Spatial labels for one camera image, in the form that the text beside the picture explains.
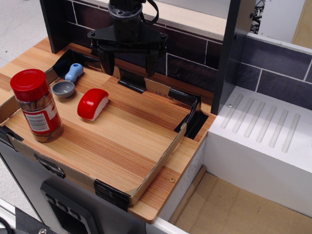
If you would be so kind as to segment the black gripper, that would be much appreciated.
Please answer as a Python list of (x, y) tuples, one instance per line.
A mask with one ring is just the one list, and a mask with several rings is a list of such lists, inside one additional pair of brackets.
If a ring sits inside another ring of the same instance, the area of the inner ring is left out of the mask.
[(142, 6), (109, 6), (113, 24), (88, 32), (91, 53), (99, 57), (101, 68), (108, 75), (114, 73), (115, 52), (146, 54), (147, 77), (155, 74), (159, 54), (166, 52), (168, 35), (149, 27), (159, 19), (158, 7), (154, 7), (153, 20), (146, 20), (142, 9)]

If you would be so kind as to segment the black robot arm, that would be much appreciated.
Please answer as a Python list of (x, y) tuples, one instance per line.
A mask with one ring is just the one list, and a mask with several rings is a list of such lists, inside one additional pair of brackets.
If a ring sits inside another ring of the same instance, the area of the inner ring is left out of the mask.
[(168, 35), (149, 28), (159, 19), (159, 9), (153, 0), (148, 3), (156, 10), (153, 20), (142, 12), (144, 0), (111, 0), (108, 11), (113, 18), (109, 27), (90, 31), (91, 53), (98, 57), (101, 69), (112, 75), (115, 53), (145, 54), (148, 77), (155, 74), (159, 57), (166, 52)]

